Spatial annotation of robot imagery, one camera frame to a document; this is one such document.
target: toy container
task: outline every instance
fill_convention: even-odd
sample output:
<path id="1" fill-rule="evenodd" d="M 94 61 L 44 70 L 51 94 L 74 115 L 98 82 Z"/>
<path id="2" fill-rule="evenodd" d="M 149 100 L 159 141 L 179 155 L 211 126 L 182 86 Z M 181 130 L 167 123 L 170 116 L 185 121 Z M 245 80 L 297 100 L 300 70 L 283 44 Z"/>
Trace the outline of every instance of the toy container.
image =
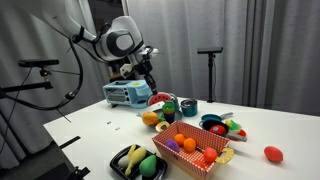
<path id="1" fill-rule="evenodd" d="M 227 148 L 230 142 L 229 139 L 215 135 L 211 132 L 202 130 L 181 121 L 172 123 L 169 128 L 159 133 L 157 136 L 152 138 L 152 140 L 156 145 L 158 151 L 161 153 L 161 156 L 168 163 L 175 164 L 195 179 L 210 179 L 215 170 L 221 164 L 221 161 L 219 161 L 220 163 L 218 163 L 217 160 L 213 163 L 205 163 L 206 169 L 202 169 L 201 167 L 193 163 L 195 160 L 204 162 L 203 152 L 201 150 L 195 150 L 191 153 L 187 153 L 183 147 L 180 147 L 180 151 L 179 153 L 177 153 L 168 148 L 164 144 L 164 142 L 167 139 L 173 139 L 173 137 L 179 133 L 183 134 L 185 138 L 193 138 L 197 143 L 197 147 L 199 147 L 200 149 L 205 149 L 206 147 L 215 149 L 219 155 L 218 158 L 220 158 L 220 160 L 224 157 L 229 157 L 230 160 L 234 154 L 233 149 Z"/>

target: curtain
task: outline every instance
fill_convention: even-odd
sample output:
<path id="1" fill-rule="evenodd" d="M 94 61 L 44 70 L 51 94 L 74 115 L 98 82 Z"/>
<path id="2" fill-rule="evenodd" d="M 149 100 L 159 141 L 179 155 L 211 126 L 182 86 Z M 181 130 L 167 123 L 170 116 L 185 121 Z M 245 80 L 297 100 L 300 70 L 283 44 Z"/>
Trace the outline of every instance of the curtain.
<path id="1" fill-rule="evenodd" d="M 160 51 L 152 59 L 159 91 L 207 100 L 208 56 L 197 49 L 221 46 L 218 102 L 320 115 L 319 1 L 126 3 L 145 43 Z"/>
<path id="2" fill-rule="evenodd" d="M 79 14 L 78 8 L 74 8 L 71 13 L 78 22 L 81 22 L 82 26 L 95 33 L 90 9 L 88 11 L 88 8 L 86 8 L 88 7 L 87 1 L 78 2 L 79 4 L 77 1 L 69 1 L 69 3 L 73 3 L 73 7 L 81 6 L 81 8 L 87 10 L 85 16 Z M 58 59 L 60 64 L 49 66 L 47 70 L 79 72 L 72 51 L 68 51 L 67 38 L 36 17 L 12 5 L 10 1 L 0 1 L 0 23 L 1 87 L 17 86 L 22 83 L 29 71 L 27 68 L 18 66 L 18 61 L 22 59 Z M 83 49 L 79 47 L 76 47 L 76 49 L 84 68 L 84 82 L 77 97 L 61 108 L 60 111 L 64 114 L 103 100 L 102 86 L 108 83 L 105 66 L 93 61 Z M 43 82 L 39 71 L 39 68 L 33 68 L 25 84 Z M 39 106 L 52 106 L 59 103 L 67 92 L 77 87 L 78 76 L 51 73 L 49 79 L 54 87 L 53 89 L 21 91 L 19 98 Z M 9 116 L 12 105 L 12 101 L 0 99 L 0 109 L 6 117 Z M 38 111 L 17 104 L 10 124 L 26 147 L 27 152 L 23 151 L 12 132 L 8 131 L 7 141 L 0 155 L 0 167 L 12 168 L 17 166 L 19 161 L 24 159 L 28 153 L 33 154 L 47 147 L 52 139 L 42 125 L 59 117 L 61 115 L 57 111 Z M 0 145 L 2 146 L 6 128 L 2 118 L 0 118 L 0 126 Z"/>

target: black tray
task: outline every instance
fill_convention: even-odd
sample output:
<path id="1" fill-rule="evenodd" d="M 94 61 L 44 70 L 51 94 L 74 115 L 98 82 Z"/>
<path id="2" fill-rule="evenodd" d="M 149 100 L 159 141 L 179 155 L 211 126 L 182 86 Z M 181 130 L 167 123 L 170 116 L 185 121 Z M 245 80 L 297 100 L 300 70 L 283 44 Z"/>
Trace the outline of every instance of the black tray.
<path id="1" fill-rule="evenodd" d="M 137 179 L 143 179 L 143 180 L 153 180 L 153 179 L 163 179 L 163 176 L 165 175 L 167 171 L 168 164 L 163 159 L 159 158 L 157 156 L 157 171 L 152 177 L 143 177 L 139 172 L 139 164 L 136 164 L 132 170 L 131 174 L 129 176 L 126 176 L 124 172 L 126 171 L 126 168 L 122 168 L 118 165 L 118 161 L 123 157 L 126 156 L 130 150 L 131 146 L 128 146 L 127 148 L 120 151 L 110 162 L 110 167 L 119 175 L 122 179 L 126 180 L 137 180 Z M 147 151 L 146 157 L 153 155 L 153 153 Z"/>

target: toy food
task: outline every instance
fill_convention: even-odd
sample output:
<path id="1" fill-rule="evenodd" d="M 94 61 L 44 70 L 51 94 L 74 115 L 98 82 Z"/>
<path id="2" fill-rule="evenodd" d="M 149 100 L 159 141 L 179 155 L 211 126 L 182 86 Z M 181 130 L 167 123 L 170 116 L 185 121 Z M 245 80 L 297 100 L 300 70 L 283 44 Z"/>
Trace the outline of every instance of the toy food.
<path id="1" fill-rule="evenodd" d="M 139 165 L 140 174 L 144 177 L 151 177 L 156 173 L 157 157 L 151 155 L 144 159 Z"/>
<path id="2" fill-rule="evenodd" d="M 202 161 L 200 161 L 200 160 L 195 160 L 195 161 L 193 161 L 193 163 L 194 163 L 195 165 L 198 165 L 198 166 L 201 167 L 202 169 L 206 169 L 206 166 L 205 166 L 204 163 L 203 163 Z"/>
<path id="3" fill-rule="evenodd" d="M 196 141 L 194 139 L 187 138 L 183 142 L 183 147 L 184 147 L 184 150 L 186 150 L 187 152 L 193 152 L 196 149 L 197 144 L 196 144 Z"/>
<path id="4" fill-rule="evenodd" d="M 158 132 L 162 132 L 166 130 L 168 127 L 170 127 L 170 124 L 167 121 L 162 121 L 156 125 L 156 130 Z"/>
<path id="5" fill-rule="evenodd" d="M 144 157 L 146 156 L 147 150 L 143 147 L 138 148 L 137 150 L 135 150 L 131 157 L 130 157 L 130 161 L 128 164 L 128 167 L 125 171 L 125 175 L 129 176 L 131 174 L 131 169 L 134 165 L 138 164 L 140 161 L 142 161 L 144 159 Z"/>
<path id="6" fill-rule="evenodd" d="M 219 135 L 223 135 L 227 133 L 226 129 L 221 125 L 212 126 L 209 131 Z"/>
<path id="7" fill-rule="evenodd" d="M 123 156 L 119 161 L 118 161 L 118 165 L 122 168 L 126 168 L 129 164 L 129 156 L 125 155 Z"/>
<path id="8" fill-rule="evenodd" d="M 183 134 L 176 134 L 173 139 L 178 143 L 179 146 L 183 145 L 184 140 L 186 139 Z"/>
<path id="9" fill-rule="evenodd" d="M 226 125 L 229 126 L 230 130 L 238 130 L 238 125 L 233 120 L 226 120 Z"/>
<path id="10" fill-rule="evenodd" d="M 224 148 L 222 150 L 222 152 L 224 152 L 226 154 L 223 157 L 217 157 L 217 159 L 216 159 L 216 162 L 220 163 L 220 164 L 224 164 L 224 163 L 229 162 L 234 155 L 234 150 L 231 148 Z"/>
<path id="11" fill-rule="evenodd" d="M 129 159 L 131 158 L 132 153 L 134 152 L 135 149 L 136 149 L 136 145 L 135 145 L 135 144 L 132 144 L 132 146 L 130 147 L 130 149 L 129 149 L 129 151 L 128 151 L 128 157 L 129 157 Z"/>
<path id="12" fill-rule="evenodd" d="M 281 161 L 283 161 L 283 154 L 276 147 L 273 147 L 273 146 L 266 147 L 264 149 L 264 154 L 272 162 L 281 162 Z"/>
<path id="13" fill-rule="evenodd" d="M 218 157 L 218 153 L 215 149 L 207 147 L 203 153 L 203 159 L 207 163 L 212 163 Z"/>
<path id="14" fill-rule="evenodd" d="M 174 150 L 175 152 L 179 153 L 179 145 L 178 143 L 173 139 L 168 139 L 166 142 L 164 142 L 166 146 L 168 146 L 170 149 Z"/>
<path id="15" fill-rule="evenodd" d="M 128 167 L 128 164 L 129 164 L 129 161 L 130 161 L 130 157 L 132 155 L 132 153 L 134 152 L 134 150 L 136 149 L 136 145 L 133 144 L 129 151 L 128 151 L 128 154 L 123 156 L 119 161 L 118 161 L 118 165 L 122 168 L 126 168 Z"/>
<path id="16" fill-rule="evenodd" d="M 148 125 L 148 126 L 159 123 L 157 113 L 155 113 L 155 112 L 144 112 L 143 115 L 142 115 L 142 122 L 145 125 Z"/>

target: toy microwave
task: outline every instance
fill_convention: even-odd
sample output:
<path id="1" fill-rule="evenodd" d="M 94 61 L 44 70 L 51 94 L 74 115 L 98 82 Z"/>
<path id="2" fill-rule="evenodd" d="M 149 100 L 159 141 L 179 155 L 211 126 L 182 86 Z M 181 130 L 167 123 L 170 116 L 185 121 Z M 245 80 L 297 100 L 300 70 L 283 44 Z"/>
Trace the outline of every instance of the toy microwave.
<path id="1" fill-rule="evenodd" d="M 106 100 L 114 104 L 129 105 L 133 108 L 147 107 L 151 89 L 145 80 L 114 81 L 102 87 Z"/>

